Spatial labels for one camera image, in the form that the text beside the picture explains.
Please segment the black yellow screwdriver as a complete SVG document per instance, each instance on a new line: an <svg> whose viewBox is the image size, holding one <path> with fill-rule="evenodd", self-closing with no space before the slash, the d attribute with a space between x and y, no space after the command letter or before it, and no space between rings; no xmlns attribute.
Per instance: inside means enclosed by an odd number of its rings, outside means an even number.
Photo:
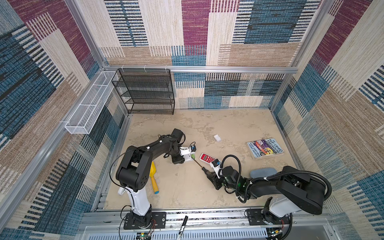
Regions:
<svg viewBox="0 0 384 240"><path fill-rule="evenodd" d="M195 163L197 163L201 167L202 171L204 172L204 174L206 175L206 177L208 179L213 179L214 178L215 174L212 174L212 172L207 170L205 167L203 167L201 164L199 164L196 160L194 160L194 161L195 161Z"/></svg>

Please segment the white battery cover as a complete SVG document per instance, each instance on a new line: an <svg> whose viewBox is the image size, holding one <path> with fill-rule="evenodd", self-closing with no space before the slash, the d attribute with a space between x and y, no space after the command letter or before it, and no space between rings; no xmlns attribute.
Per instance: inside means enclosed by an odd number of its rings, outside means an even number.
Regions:
<svg viewBox="0 0 384 240"><path fill-rule="evenodd" d="M222 139L220 138L219 135L214 135L214 139L217 141L217 142L221 142Z"/></svg>

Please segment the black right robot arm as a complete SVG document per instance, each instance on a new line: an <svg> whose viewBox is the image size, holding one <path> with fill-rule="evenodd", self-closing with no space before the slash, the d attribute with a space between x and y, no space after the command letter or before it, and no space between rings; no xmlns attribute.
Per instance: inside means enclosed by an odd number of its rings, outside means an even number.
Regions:
<svg viewBox="0 0 384 240"><path fill-rule="evenodd" d="M322 175L301 171L291 166L277 172L273 168L258 169L257 177L242 177L241 165L235 170L214 159L213 171L202 168L216 190L224 188L227 194L235 194L245 204L248 200L269 196L261 215L268 224L297 211L312 215L323 212L324 201L332 194L331 183Z"/></svg>

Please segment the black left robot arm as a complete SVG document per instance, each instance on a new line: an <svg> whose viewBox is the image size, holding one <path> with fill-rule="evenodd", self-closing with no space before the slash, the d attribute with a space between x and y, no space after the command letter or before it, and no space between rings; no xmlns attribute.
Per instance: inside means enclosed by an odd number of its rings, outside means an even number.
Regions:
<svg viewBox="0 0 384 240"><path fill-rule="evenodd" d="M116 180L119 193L127 192L130 196L133 213L144 217L151 210L145 186L150 178L150 169L154 159L159 156L171 156L173 164L184 163L180 147L185 134L174 129L170 135L161 135L158 140L142 146L130 146L117 169Z"/></svg>

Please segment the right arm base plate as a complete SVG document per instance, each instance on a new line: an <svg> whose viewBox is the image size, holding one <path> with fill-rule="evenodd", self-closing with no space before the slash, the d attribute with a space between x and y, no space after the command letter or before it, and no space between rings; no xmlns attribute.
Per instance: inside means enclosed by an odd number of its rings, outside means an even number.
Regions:
<svg viewBox="0 0 384 240"><path fill-rule="evenodd" d="M263 209L247 209L244 216L248 219L250 226L280 225L288 226L291 222L289 215L276 217L270 213L263 213Z"/></svg>

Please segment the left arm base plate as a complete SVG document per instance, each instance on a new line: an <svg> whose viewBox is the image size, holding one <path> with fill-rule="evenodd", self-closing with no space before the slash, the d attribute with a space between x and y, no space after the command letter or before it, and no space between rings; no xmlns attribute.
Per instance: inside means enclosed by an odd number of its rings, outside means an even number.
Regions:
<svg viewBox="0 0 384 240"><path fill-rule="evenodd" d="M140 228L150 229L155 225L155 229L164 229L166 226L167 213L149 211L145 216L139 216L130 212L124 221L124 230L138 230Z"/></svg>

